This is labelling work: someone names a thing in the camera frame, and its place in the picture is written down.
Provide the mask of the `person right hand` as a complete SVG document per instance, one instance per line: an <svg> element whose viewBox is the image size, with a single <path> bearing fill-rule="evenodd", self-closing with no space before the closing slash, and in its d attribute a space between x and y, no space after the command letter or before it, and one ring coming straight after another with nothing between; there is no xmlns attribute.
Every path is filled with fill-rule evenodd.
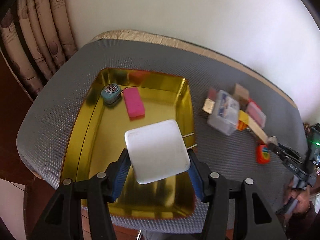
<svg viewBox="0 0 320 240"><path fill-rule="evenodd" d="M315 213L315 208L310 201L310 189L307 185L306 189L299 190L293 188L293 178L290 180L284 195L284 204L286 204L290 198L297 200L297 205L291 212L287 212L286 215L290 216L293 214L305 214L309 211Z"/></svg>

